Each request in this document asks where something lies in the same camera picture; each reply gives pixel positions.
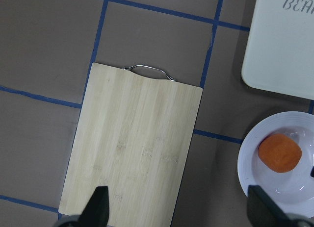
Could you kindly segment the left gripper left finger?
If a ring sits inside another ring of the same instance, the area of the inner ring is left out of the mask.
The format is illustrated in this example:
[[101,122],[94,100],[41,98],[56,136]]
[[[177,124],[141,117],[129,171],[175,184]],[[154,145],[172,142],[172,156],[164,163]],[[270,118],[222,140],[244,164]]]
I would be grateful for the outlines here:
[[107,186],[98,186],[80,215],[58,220],[54,227],[106,227],[109,220]]

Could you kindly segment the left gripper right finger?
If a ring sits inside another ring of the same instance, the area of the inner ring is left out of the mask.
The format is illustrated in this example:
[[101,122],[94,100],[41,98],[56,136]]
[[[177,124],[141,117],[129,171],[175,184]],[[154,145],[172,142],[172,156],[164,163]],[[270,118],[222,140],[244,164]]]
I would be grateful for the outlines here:
[[248,186],[247,217],[253,227],[312,227],[309,218],[283,210],[259,186]]

